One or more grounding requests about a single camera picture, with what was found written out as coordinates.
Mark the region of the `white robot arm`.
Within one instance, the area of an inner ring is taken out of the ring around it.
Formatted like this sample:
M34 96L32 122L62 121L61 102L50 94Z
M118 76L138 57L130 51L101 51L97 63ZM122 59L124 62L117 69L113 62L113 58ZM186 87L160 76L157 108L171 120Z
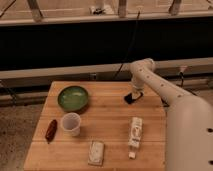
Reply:
M154 73L151 58L130 64L136 91L148 85L168 105L165 171L213 171L213 106Z

